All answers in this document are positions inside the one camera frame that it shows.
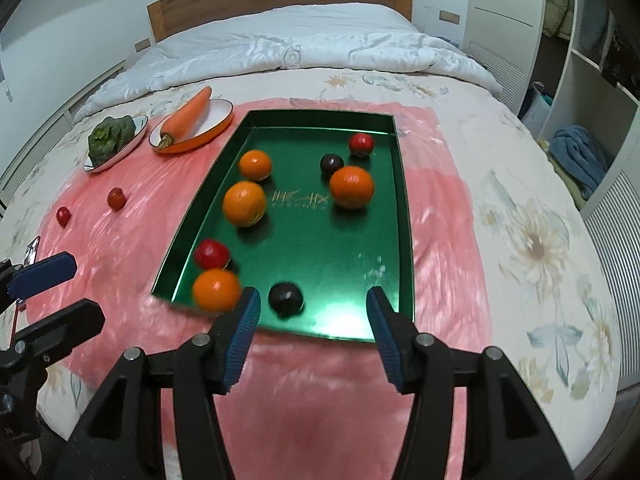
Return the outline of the red apple cluster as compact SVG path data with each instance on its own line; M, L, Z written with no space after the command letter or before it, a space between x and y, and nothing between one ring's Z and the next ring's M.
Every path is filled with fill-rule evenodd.
M107 194L107 205L112 211L120 211L127 203L127 197L121 188L112 188Z
M369 157L375 148L374 137L369 133L354 133L348 140L348 148L352 157Z

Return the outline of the red apple gripper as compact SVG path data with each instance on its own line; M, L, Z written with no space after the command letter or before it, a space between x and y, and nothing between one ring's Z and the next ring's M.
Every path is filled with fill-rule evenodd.
M195 248L193 258L203 270L224 269L231 260L231 252L218 240L206 238Z

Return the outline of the orange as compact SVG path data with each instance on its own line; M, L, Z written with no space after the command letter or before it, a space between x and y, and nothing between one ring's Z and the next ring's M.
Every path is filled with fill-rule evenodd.
M201 273L192 285L194 304L205 312L230 312L241 295L240 280L229 270L207 270Z
M240 181L224 194L222 213L232 226L249 228L262 220L267 197L262 187L252 181Z
M270 177L272 171L271 157L261 150L250 150L239 160L239 170L242 177L259 182Z

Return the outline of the dark plum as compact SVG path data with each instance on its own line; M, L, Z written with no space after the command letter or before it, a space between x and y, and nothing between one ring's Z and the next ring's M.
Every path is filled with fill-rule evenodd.
M293 282L273 284L269 289L268 302L279 318L299 315L305 304L302 291Z
M320 172L323 179L329 179L337 170L344 167L344 159L337 154L325 154L320 159Z

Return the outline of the large orange mandarin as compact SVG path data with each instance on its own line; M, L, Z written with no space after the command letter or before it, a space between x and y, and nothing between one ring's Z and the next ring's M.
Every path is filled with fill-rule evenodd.
M372 200L375 183L367 170L357 166L345 166L332 174L329 190L338 206L360 209Z

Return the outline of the smartphone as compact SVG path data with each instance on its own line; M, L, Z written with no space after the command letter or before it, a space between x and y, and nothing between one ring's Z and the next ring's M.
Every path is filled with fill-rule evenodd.
M36 236L33 240L31 240L25 250L23 266L31 266L36 262L37 252L40 243L40 237Z

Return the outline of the red apple far left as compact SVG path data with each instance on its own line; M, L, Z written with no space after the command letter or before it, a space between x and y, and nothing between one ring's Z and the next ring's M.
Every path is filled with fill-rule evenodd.
M62 206L56 211L55 218L58 222L58 225L61 228L65 229L68 225L68 222L70 222L70 219L72 218L72 213L67 207Z

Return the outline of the floral bed sheet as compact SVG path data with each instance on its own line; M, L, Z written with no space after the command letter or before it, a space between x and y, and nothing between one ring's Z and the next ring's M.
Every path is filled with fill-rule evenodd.
M612 413L620 329L585 223L518 118L485 89L432 75L313 68L218 78L210 85L238 116L256 108L379 113L390 103L433 111L471 197L489 307L486 346L503 348L568 459L579 464ZM41 246L47 214L58 223L58 198L73 177L85 174L88 134L99 121L92 115L78 122L20 185L1 222L3 257L21 260L36 236ZM96 388L67 361L51 368L39 397L44 419L62 436Z

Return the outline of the green leafy vegetable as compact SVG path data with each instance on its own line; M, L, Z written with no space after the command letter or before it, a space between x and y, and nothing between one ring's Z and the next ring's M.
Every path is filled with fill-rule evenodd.
M134 118L129 115L105 117L88 137L88 155L93 166L101 166L113 158L134 138L135 131Z

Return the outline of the white blue-rimmed oval plate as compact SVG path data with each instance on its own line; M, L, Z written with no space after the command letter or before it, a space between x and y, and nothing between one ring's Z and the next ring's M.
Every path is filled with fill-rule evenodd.
M119 150L113 157L104 162L101 165L94 166L90 157L87 157L84 163L84 170L89 174L99 174L105 170L109 170L111 167L116 165L122 159L126 158L144 139L146 130L148 130L149 125L149 117L148 116L136 116L132 118L134 122L134 136L132 139L121 149Z

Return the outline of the orange carrot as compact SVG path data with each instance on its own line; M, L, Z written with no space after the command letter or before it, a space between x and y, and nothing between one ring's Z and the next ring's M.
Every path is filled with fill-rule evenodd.
M204 114L211 95L212 88L204 87L163 122L160 127L160 142L157 144L159 150L186 138Z

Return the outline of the orange white round plate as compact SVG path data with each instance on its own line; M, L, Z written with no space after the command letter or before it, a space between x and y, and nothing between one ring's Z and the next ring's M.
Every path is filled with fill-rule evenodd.
M149 144L155 153L161 155L178 155L194 151L220 136L230 126L233 113L234 106L230 101L211 99L198 123L180 142L175 142L164 148L160 146L160 130L168 121L168 117L165 117L151 130L148 137Z

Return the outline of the blue towel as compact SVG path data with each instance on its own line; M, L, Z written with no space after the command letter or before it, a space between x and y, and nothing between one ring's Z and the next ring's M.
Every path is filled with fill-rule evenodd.
M549 153L578 184L582 198L590 197L614 162L613 155L586 128L571 125L555 131Z

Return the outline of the white shelf unit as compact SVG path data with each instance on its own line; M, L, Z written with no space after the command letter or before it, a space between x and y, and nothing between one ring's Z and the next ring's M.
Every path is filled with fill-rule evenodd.
M574 18L568 50L556 88L550 113L538 134L550 140L562 127L581 125L614 156L602 183L586 201L580 214L588 218L619 176L637 186L639 164L632 158L639 145L639 101L620 84L610 84L602 77L604 57L590 54L584 47L586 25L593 13L587 0L574 0Z

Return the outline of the white wardrobe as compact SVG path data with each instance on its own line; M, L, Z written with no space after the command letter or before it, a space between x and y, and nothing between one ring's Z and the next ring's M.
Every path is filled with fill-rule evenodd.
M469 0L462 50L501 86L518 113L536 62L546 0Z

